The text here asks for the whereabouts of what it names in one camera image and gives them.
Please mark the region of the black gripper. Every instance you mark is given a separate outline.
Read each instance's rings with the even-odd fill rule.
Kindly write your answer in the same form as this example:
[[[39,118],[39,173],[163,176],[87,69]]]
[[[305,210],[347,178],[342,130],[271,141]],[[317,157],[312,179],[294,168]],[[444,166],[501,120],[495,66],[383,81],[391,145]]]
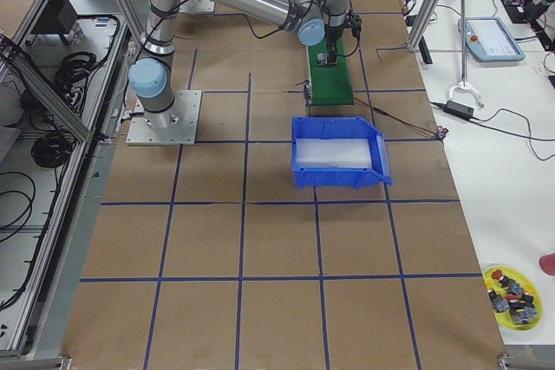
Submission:
[[[337,42],[343,37],[344,24],[337,26],[325,25],[325,41],[327,64],[336,65],[338,59]]]

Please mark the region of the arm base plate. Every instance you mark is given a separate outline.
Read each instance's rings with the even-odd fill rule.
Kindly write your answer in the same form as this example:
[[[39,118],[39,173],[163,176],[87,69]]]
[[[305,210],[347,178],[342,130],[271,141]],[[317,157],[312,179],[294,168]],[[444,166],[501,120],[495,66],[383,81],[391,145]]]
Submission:
[[[130,146],[194,145],[202,93],[200,90],[175,90],[173,106],[164,113],[152,114],[144,110],[140,100],[134,111],[143,113],[133,117],[127,131]]]
[[[180,5],[179,13],[188,15],[213,15],[215,2],[209,0],[187,0]]]

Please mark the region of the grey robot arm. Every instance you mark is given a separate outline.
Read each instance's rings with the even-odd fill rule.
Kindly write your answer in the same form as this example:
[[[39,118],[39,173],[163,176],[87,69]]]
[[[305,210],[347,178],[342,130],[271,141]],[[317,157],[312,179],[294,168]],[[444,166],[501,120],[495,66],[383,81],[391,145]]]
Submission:
[[[255,20],[296,35],[304,46],[324,42],[329,63],[339,58],[343,32],[361,27],[349,0],[150,0],[142,50],[128,73],[147,125],[175,127],[185,116],[171,87],[176,38],[192,39],[194,24],[198,32],[226,29],[235,38],[241,24]]]

